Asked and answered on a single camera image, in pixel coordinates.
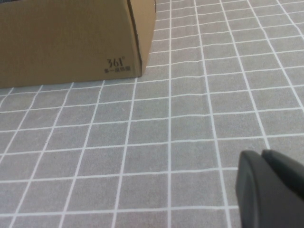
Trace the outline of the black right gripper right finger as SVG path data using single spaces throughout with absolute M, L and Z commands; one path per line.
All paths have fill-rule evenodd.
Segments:
M 286 228 L 304 226 L 304 166 L 275 150 L 263 150 L 263 159 L 286 188 L 280 199 L 280 218 Z

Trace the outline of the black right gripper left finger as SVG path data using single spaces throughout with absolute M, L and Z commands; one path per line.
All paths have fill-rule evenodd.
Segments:
M 291 228 L 291 191 L 254 151 L 239 158 L 236 196 L 243 228 Z

